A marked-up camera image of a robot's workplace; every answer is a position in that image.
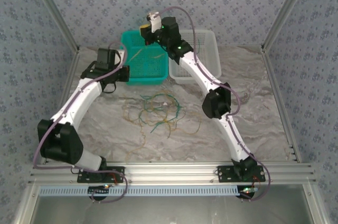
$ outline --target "table surface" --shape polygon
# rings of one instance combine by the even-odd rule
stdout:
[[[259,52],[235,46],[219,47],[222,82],[228,82],[241,99],[241,110],[234,120],[242,138],[251,152],[261,160],[291,160],[290,148],[280,120],[275,97],[268,79],[262,56]],[[73,78],[71,93],[75,90],[81,72],[96,60],[95,50],[81,47],[79,62]],[[142,146],[144,137],[139,123],[124,119],[129,113],[136,119],[143,108],[141,96],[170,91],[184,107],[186,115],[177,127],[182,130],[170,133],[166,125],[144,125],[144,147],[127,157],[127,153]],[[165,99],[155,99],[154,104],[164,105]],[[216,124],[208,119],[201,108],[202,91],[196,84],[179,85],[170,77],[157,86],[128,86],[117,83],[113,94],[101,94],[85,114],[79,135],[86,149],[104,156],[109,161],[228,161],[231,159],[228,146]],[[236,100],[232,100],[232,109]]]

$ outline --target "enclosure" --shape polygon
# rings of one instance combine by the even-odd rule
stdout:
[[[338,222],[338,0],[1,0],[1,5],[1,223],[95,223],[96,215],[101,223]],[[259,181],[257,195],[271,188],[257,203],[233,197],[237,186],[248,183],[222,183],[215,173],[233,156],[202,110],[202,89],[160,46],[143,47],[138,30],[147,14],[170,6],[191,15],[195,53],[239,96],[234,122],[271,173],[271,186]],[[172,9],[165,16],[176,18],[192,45],[184,12]],[[134,30],[139,39],[128,44],[123,35]],[[32,169],[37,125],[77,91],[98,49],[121,38],[130,53],[129,82],[108,85],[77,132],[85,149],[125,167],[129,192],[119,202],[92,204],[89,184],[78,183],[70,169]],[[142,78],[145,72],[152,74]],[[231,95],[232,111],[238,103]],[[39,164],[60,165],[48,158]],[[120,195],[123,186],[108,195]]]

